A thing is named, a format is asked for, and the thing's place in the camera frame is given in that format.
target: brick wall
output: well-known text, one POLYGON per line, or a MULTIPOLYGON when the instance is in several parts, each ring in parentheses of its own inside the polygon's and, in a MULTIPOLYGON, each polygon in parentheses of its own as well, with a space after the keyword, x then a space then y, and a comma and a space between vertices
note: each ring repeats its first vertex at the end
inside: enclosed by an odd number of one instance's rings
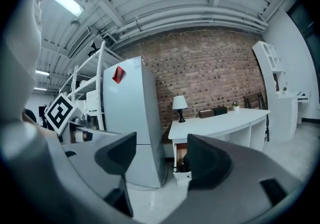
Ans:
POLYGON ((265 95, 264 81, 252 46, 262 37, 226 30, 171 32, 146 38, 118 51, 123 58, 142 56, 155 74, 163 132, 178 113, 172 111, 173 97, 184 95, 185 118, 198 111, 226 106, 244 96, 265 95))

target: concrete floor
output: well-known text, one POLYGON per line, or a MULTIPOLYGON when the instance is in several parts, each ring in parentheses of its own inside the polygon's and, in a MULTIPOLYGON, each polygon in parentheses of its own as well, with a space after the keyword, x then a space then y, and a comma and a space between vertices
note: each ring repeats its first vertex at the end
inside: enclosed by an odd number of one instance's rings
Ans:
MULTIPOLYGON (((292 175, 306 182, 320 153, 319 136, 320 125, 298 124, 292 140, 282 143, 265 142, 262 151, 292 175)), ((187 197, 188 187, 177 186, 170 168, 167 181, 162 188, 144 191, 138 189, 138 186, 128 187, 133 218, 141 223, 158 224, 187 197)))

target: ceiling light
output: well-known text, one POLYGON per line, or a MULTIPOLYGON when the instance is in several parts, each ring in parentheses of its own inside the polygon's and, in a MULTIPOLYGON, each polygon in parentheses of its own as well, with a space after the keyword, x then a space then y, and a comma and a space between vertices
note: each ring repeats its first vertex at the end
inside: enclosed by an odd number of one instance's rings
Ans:
POLYGON ((38 88, 38 87, 34 87, 33 89, 37 91, 44 91, 44 92, 47 90, 46 88, 38 88))
POLYGON ((40 71, 40 70, 36 70, 35 72, 37 74, 40 74, 40 75, 45 75, 45 76, 49 76, 50 75, 48 72, 44 72, 44 71, 40 71))
POLYGON ((66 8, 74 16, 79 17, 84 9, 75 0, 55 0, 57 3, 66 8))

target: white wall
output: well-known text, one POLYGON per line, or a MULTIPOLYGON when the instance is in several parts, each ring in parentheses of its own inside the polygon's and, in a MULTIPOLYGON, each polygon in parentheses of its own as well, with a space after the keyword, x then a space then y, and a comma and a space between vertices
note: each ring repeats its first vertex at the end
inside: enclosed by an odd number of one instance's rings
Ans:
POLYGON ((36 122, 39 125, 42 125, 42 119, 39 117, 39 107, 49 105, 49 103, 52 103, 54 99, 54 95, 34 92, 26 103, 25 108, 31 110, 36 117, 36 122))
POLYGON ((277 47, 277 53, 288 79, 288 91, 311 91, 309 104, 299 104, 303 118, 320 119, 318 82, 307 44, 295 23, 283 10, 277 10, 262 34, 264 40, 277 47))

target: window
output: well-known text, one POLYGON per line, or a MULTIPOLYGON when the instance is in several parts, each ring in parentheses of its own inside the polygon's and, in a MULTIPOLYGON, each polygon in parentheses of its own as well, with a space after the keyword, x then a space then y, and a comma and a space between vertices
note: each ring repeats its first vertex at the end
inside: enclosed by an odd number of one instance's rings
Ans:
POLYGON ((320 103, 320 31, 316 30, 309 12, 299 1, 292 6, 287 14, 299 29, 310 51, 318 81, 320 103))

